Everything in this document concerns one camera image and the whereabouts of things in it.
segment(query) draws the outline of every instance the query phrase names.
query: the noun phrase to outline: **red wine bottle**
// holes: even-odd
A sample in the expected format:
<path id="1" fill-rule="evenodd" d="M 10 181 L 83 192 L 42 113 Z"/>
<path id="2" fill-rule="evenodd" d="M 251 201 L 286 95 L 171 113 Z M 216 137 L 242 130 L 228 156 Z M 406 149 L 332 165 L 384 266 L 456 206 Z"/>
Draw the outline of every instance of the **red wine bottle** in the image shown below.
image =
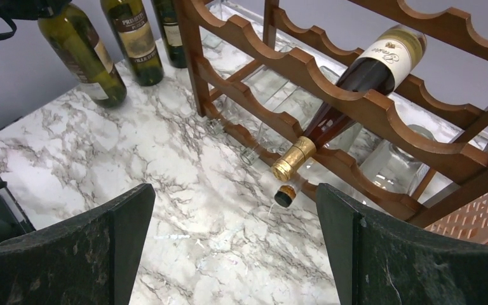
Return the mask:
<path id="1" fill-rule="evenodd" d="M 374 89 L 388 95 L 420 62 L 427 41 L 423 34 L 396 25 L 384 32 L 341 75 L 336 86 L 351 92 Z M 323 102 L 304 135 L 271 167 L 280 181 L 288 181 L 292 174 L 319 147 L 340 135 L 356 123 L 347 115 Z"/>

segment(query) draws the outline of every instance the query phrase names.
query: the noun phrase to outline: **white marble table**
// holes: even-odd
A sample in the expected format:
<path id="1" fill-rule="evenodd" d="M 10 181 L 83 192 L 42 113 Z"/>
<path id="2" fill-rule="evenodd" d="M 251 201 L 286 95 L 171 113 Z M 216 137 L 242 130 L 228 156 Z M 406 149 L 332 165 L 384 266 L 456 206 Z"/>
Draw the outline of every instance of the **white marble table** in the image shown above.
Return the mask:
<path id="1" fill-rule="evenodd" d="M 247 168 L 233 140 L 205 132 L 187 70 L 171 68 L 157 44 L 165 79 L 139 87 L 118 64 L 128 87 L 119 109 L 74 89 L 0 131 L 0 175 L 29 219 L 41 229 L 151 183 L 156 203 L 130 304 L 338 304 L 315 204 L 300 195 L 289 209 L 273 205 L 278 182 L 267 166 Z M 205 55 L 224 77 L 251 59 L 226 44 Z M 442 142 L 456 134 L 394 99 L 407 124 Z M 356 144 L 370 151 L 373 137 Z"/>

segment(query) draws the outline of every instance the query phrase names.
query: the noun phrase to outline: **green wine bottle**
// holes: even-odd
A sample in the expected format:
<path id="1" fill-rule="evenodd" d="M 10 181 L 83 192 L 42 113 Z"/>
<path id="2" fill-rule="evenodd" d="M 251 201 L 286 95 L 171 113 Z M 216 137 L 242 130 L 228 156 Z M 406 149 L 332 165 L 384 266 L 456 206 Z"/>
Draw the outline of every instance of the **green wine bottle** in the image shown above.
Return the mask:
<path id="1" fill-rule="evenodd" d="M 141 0 L 100 0 L 105 17 L 141 86 L 163 79 L 163 68 Z"/>
<path id="2" fill-rule="evenodd" d="M 152 6 L 158 19 L 169 62 L 175 68 L 186 68 L 186 57 L 172 0 L 152 0 Z"/>
<path id="3" fill-rule="evenodd" d="M 116 107 L 126 98 L 126 86 L 89 18 L 73 4 L 60 15 L 38 20 L 42 35 L 99 106 Z"/>

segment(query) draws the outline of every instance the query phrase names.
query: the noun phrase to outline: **wall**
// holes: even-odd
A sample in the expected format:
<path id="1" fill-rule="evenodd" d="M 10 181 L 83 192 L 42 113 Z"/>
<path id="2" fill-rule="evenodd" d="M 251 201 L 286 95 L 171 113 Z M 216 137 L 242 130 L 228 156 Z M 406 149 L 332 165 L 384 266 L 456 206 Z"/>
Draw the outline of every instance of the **wall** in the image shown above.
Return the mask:
<path id="1" fill-rule="evenodd" d="M 115 62 L 123 56 L 98 0 L 73 0 L 91 20 Z M 144 1 L 152 31 L 159 38 L 150 1 Z M 0 41 L 0 128 L 25 116 L 77 85 L 50 48 L 35 21 L 17 20 L 17 33 Z M 0 19 L 0 32 L 9 31 Z"/>
<path id="2" fill-rule="evenodd" d="M 264 0 L 231 0 L 254 13 L 263 14 Z M 450 6 L 472 14 L 475 30 L 488 39 L 488 1 L 406 0 L 414 10 L 437 13 Z M 385 29 L 396 23 L 347 0 L 280 0 L 282 7 L 299 27 L 317 25 L 325 29 L 337 46 L 365 49 Z M 436 39 L 428 39 L 428 50 L 413 73 L 439 100 L 450 104 L 488 105 L 488 62 Z"/>

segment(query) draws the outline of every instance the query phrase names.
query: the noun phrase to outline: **wine rack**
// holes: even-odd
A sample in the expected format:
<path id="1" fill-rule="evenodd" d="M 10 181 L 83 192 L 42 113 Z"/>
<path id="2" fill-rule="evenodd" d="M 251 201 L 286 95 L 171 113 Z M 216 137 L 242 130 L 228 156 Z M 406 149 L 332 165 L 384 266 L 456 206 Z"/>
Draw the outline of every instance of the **wine rack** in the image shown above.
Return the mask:
<path id="1" fill-rule="evenodd" d="M 488 60 L 488 40 L 473 30 L 470 15 L 461 10 L 450 8 L 442 13 L 423 14 L 410 9 L 404 0 L 349 1 Z M 425 227 L 488 192 L 488 146 L 480 150 L 468 144 L 488 125 L 488 109 L 441 102 L 428 93 L 422 79 L 409 75 L 396 93 L 463 129 L 451 143 L 428 140 L 402 122 L 394 102 L 388 97 L 375 90 L 354 93 L 338 88 L 320 72 L 315 58 L 299 48 L 288 53 L 275 51 L 276 31 L 280 30 L 345 65 L 350 65 L 362 53 L 362 49 L 346 51 L 336 47 L 319 27 L 299 28 L 279 7 L 279 0 L 265 0 L 262 38 L 257 36 L 248 20 L 238 15 L 231 16 L 227 21 L 214 17 L 205 6 L 209 0 L 174 2 L 199 115 L 219 118 L 219 112 L 212 102 L 225 94 L 294 143 L 303 133 L 298 122 L 285 112 L 278 114 L 265 109 L 250 88 L 241 82 L 260 65 L 266 65 L 433 169 L 411 197 L 388 192 L 371 183 L 363 176 L 355 159 L 344 151 L 319 149 L 314 155 L 315 160 L 392 216 Z M 203 56 L 199 27 L 218 35 L 254 60 L 227 79 L 221 78 Z M 253 136 L 241 125 L 228 124 L 226 131 L 245 146 L 256 145 Z M 261 153 L 261 159 L 268 165 L 279 157 L 266 150 Z M 417 198 L 434 171 L 453 183 L 430 198 L 436 204 L 426 208 Z M 304 194 L 315 199 L 315 189 L 316 186 L 306 184 Z"/>

